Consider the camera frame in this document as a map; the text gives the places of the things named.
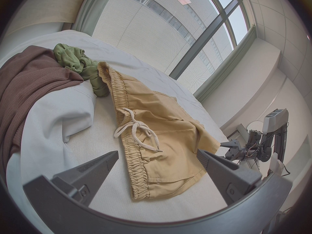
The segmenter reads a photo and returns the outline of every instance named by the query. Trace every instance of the white drawstring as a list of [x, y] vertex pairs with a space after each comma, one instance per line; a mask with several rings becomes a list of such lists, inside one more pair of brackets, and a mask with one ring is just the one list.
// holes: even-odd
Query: white drawstring
[[[144, 122], [139, 121], [139, 120], [135, 120], [135, 115], [134, 115], [132, 110], [130, 110], [129, 108], [123, 108], [123, 110], [126, 110], [130, 113], [132, 121], [129, 121], [128, 123], [124, 124], [123, 126], [117, 128], [115, 133], [114, 133], [114, 137], [118, 138], [119, 135], [121, 135], [126, 130], [127, 127], [132, 126], [132, 136], [135, 139], [135, 141], [138, 143], [139, 146], [142, 146], [145, 149], [149, 149], [152, 151], [162, 152], [162, 150], [159, 149], [159, 140], [157, 138], [157, 135], [154, 133], [154, 131], [151, 130]], [[138, 139], [138, 137], [135, 134], [137, 128], [143, 129], [148, 137], [152, 137], [152, 136], [154, 137], [154, 140], [155, 140], [156, 145], [157, 145], [157, 149], [154, 148], [153, 146], [144, 144], [142, 141], [140, 141]]]

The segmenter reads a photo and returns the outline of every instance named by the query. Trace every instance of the wooden panel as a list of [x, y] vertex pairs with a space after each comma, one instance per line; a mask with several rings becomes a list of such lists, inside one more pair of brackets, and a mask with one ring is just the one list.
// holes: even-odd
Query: wooden panel
[[6, 35], [45, 22], [74, 23], [84, 0], [27, 0], [12, 20]]

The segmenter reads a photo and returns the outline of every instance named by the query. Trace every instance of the white bed sheet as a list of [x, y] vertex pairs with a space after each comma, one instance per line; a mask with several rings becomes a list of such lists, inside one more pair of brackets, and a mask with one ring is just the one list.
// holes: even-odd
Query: white bed sheet
[[[187, 88], [133, 55], [84, 33], [67, 30], [34, 38], [13, 49], [0, 60], [0, 66], [29, 45], [53, 49], [60, 42], [84, 49], [85, 54], [90, 58], [107, 61], [117, 71], [137, 78], [152, 90], [175, 96], [177, 102], [189, 115], [199, 120], [215, 139], [220, 142], [227, 141], [210, 115]], [[111, 97], [98, 97], [93, 125], [70, 136], [67, 143], [78, 164], [112, 150], [119, 151], [119, 160], [91, 202], [90, 208], [127, 220], [163, 222], [195, 218], [226, 207], [223, 198], [207, 174], [186, 192], [176, 197], [133, 201], [130, 196], [130, 180], [123, 146], [120, 139], [113, 137], [116, 127]], [[226, 148], [220, 148], [217, 155], [224, 155], [226, 151]]]

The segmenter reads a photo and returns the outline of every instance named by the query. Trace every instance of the green cloth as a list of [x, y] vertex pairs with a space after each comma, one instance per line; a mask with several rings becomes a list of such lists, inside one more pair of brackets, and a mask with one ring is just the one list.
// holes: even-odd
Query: green cloth
[[90, 80], [93, 92], [97, 96], [107, 96], [110, 93], [107, 85], [99, 77], [98, 62], [87, 57], [83, 49], [58, 43], [53, 52], [60, 65], [80, 74], [83, 80]]

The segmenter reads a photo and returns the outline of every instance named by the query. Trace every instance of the brown waffle-knit fabric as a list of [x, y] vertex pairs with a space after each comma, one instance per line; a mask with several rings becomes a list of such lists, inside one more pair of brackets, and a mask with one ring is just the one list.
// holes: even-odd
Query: brown waffle-knit fabric
[[0, 68], [0, 175], [21, 150], [26, 116], [33, 104], [49, 92], [78, 85], [82, 77], [57, 63], [51, 49], [29, 46]]

